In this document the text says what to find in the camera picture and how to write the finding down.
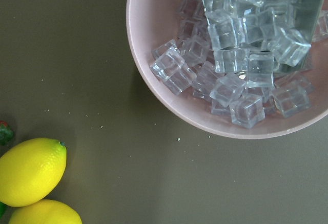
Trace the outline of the pink bowl of ice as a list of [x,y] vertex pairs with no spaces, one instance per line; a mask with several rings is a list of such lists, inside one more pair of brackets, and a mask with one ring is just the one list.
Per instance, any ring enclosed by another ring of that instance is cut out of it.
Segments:
[[177,9],[181,0],[127,0],[126,21],[130,49],[145,83],[160,102],[184,121],[204,131],[237,139],[265,139],[306,128],[327,116],[327,41],[311,48],[313,68],[305,76],[314,85],[311,107],[292,117],[273,114],[246,129],[224,116],[212,115],[206,102],[194,98],[191,90],[173,94],[151,72],[151,50],[177,35]]

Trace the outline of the metal ice scoop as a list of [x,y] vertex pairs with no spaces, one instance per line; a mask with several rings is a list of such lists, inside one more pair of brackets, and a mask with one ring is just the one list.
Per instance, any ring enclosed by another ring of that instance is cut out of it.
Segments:
[[267,54],[274,72],[303,69],[323,0],[202,0],[217,72],[241,72]]

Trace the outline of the yellow lemon upper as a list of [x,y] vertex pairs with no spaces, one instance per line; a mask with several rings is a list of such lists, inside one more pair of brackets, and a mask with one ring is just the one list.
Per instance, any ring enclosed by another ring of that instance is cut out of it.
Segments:
[[34,138],[1,156],[1,202],[11,207],[33,204],[61,180],[67,161],[64,142]]

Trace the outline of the yellow lemon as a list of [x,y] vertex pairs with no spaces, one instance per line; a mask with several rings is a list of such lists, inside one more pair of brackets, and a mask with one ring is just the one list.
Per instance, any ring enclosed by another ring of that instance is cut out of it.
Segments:
[[43,199],[17,208],[9,223],[82,223],[79,214],[70,206],[56,200]]
[[61,180],[67,161],[64,142],[34,138],[1,156],[1,202],[11,207],[33,204]]

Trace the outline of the yellow lemon lower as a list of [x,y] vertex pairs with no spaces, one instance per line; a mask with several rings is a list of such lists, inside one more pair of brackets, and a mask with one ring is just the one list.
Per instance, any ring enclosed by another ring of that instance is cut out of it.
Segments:
[[56,200],[43,199],[17,208],[9,223],[82,223],[79,214],[70,206]]

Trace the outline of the red strawberry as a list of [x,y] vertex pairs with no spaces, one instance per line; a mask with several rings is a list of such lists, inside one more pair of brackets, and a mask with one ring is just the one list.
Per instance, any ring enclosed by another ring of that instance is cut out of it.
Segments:
[[1,146],[5,146],[14,137],[14,131],[7,122],[1,120]]

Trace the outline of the green lime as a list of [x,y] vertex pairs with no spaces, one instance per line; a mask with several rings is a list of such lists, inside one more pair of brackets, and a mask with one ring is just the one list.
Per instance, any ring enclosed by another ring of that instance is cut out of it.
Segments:
[[6,211],[6,209],[7,209],[7,205],[4,204],[4,203],[2,203],[2,202],[0,202],[0,217],[3,216],[3,214],[4,214],[5,211]]

